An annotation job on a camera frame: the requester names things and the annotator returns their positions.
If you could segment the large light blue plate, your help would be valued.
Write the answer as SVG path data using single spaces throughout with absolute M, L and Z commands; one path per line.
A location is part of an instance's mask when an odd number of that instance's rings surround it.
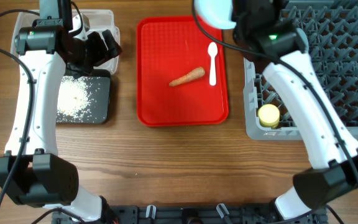
M 209 26 L 221 30 L 233 29 L 232 0 L 194 0 L 196 12 Z

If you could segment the white plastic spoon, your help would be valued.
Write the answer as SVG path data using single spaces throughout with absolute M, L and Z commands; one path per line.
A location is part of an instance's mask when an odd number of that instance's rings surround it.
M 218 46 L 215 42 L 211 42 L 208 46 L 208 55 L 210 56 L 210 69 L 209 69 L 209 84 L 215 86 L 217 84 L 216 78 L 216 56 L 218 54 Z

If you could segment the orange carrot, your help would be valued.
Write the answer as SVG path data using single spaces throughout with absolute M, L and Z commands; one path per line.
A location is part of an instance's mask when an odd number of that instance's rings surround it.
M 192 82 L 194 80 L 204 77 L 204 75 L 205 75 L 204 68 L 198 67 L 198 68 L 195 68 L 194 70 L 190 71 L 186 75 L 184 75 L 180 78 L 177 78 L 176 80 L 171 81 L 169 83 L 169 86 L 174 87 L 174 86 L 182 85 L 185 83 L 189 83 L 189 82 Z

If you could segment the yellow plastic cup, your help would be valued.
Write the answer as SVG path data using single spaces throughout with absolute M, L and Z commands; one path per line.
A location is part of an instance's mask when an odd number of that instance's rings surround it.
M 266 128 L 276 128 L 280 121 L 280 111 L 272 104 L 261 106 L 257 111 L 260 125 Z

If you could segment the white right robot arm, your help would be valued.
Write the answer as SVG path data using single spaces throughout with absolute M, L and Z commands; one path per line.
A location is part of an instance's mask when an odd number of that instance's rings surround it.
M 279 20 L 280 2 L 234 1 L 232 6 L 234 41 L 248 59 L 269 61 L 264 77 L 295 122 L 311 165 L 275 199 L 276 211 L 289 220 L 358 190 L 358 140 L 322 89 L 298 30 Z

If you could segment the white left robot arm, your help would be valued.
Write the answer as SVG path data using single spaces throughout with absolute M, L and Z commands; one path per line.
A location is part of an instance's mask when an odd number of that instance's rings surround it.
M 84 189 L 77 168 L 58 155 L 58 92 L 65 75 L 102 79 L 111 73 L 102 64 L 122 52 L 110 30 L 86 32 L 73 25 L 73 1 L 41 1 L 36 19 L 14 42 L 12 59 L 21 79 L 13 129 L 0 157 L 2 197 L 16 205 L 60 212 L 81 223 L 118 223 L 106 199 Z

